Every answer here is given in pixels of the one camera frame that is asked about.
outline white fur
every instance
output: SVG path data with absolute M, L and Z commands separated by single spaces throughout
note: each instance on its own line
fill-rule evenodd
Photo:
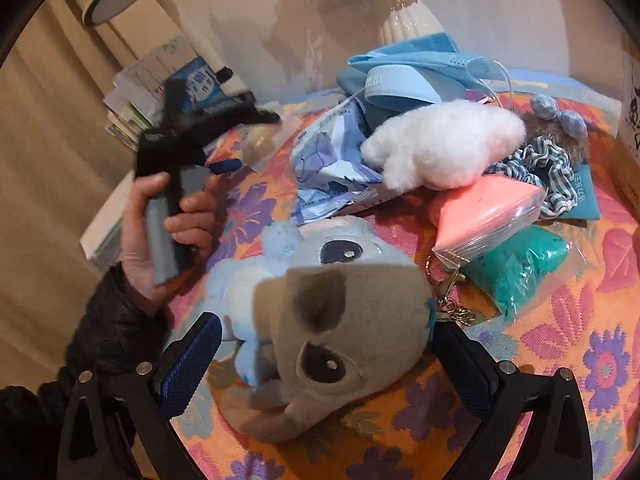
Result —
M 384 183 L 391 190 L 453 189 L 473 184 L 524 137 L 524 123 L 516 114 L 456 100 L 385 121 L 363 143 L 362 155 L 367 164 L 384 168 Z

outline floral tablecloth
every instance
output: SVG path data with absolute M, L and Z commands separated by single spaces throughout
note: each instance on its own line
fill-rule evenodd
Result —
M 528 97 L 517 96 L 526 107 Z M 576 241 L 586 266 L 545 303 L 513 324 L 493 318 L 467 330 L 496 359 L 523 371 L 551 374 L 571 368 L 582 393 L 593 451 L 594 477 L 615 478 L 638 441 L 640 419 L 640 280 L 638 224 L 622 205 L 608 176 L 618 118 L 587 105 L 559 100 L 588 122 L 591 171 L 603 218 L 597 222 L 554 222 L 548 228 Z M 310 124 L 319 113 L 304 116 Z M 260 232 L 285 220 L 295 186 L 289 172 L 291 142 L 263 174 L 235 178 L 226 226 L 209 268 L 222 258 L 260 253 Z M 237 155 L 229 135 L 216 157 Z M 416 192 L 370 210 L 378 234 L 419 265 L 433 243 L 426 220 L 426 192 Z M 203 309 L 203 282 L 170 306 L 180 336 Z M 494 315 L 471 284 L 458 291 L 466 306 Z M 268 446 L 235 433 L 220 416 L 216 399 L 236 382 L 231 359 L 212 362 L 188 409 L 173 420 L 177 433 L 209 479 L 437 480 L 465 447 L 478 421 L 462 407 L 440 364 L 430 355 L 384 392 L 334 413 L 300 438 Z M 524 438 L 524 416 L 494 475 L 506 477 Z

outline beige curtain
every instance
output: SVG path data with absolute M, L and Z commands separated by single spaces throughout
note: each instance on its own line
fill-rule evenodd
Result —
M 134 57 L 79 10 L 47 0 L 0 70 L 0 386 L 54 377 L 98 281 L 79 237 L 132 165 L 102 98 Z

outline plush toy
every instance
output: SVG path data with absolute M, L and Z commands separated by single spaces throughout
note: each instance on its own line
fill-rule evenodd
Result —
M 386 120 L 363 143 L 362 156 L 372 167 L 384 168 L 383 181 L 391 190 L 454 189 L 473 184 L 524 137 L 516 114 L 455 100 Z
M 527 144 L 532 144 L 536 137 L 543 136 L 565 150 L 574 170 L 587 162 L 587 125 L 580 114 L 574 110 L 561 112 L 556 100 L 544 94 L 534 95 L 529 103 L 532 111 L 522 116 L 527 128 Z
M 423 273 L 362 219 L 267 226 L 263 256 L 209 272 L 204 310 L 238 340 L 232 386 L 219 402 L 239 433 L 281 442 L 397 381 L 430 333 Z

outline silver screw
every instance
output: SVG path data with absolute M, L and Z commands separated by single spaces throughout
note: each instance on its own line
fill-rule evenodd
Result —
M 560 377 L 562 377 L 565 381 L 572 381 L 574 378 L 574 373 L 569 370 L 569 368 L 560 368 Z
M 149 361 L 144 361 L 136 366 L 136 372 L 138 375 L 147 375 L 153 368 L 154 366 Z
M 516 365 L 511 361 L 500 361 L 498 363 L 498 368 L 500 368 L 501 371 L 508 375 L 511 375 L 516 371 Z
M 78 375 L 78 381 L 81 383 L 88 383 L 94 375 L 89 371 L 85 370 L 80 375 Z

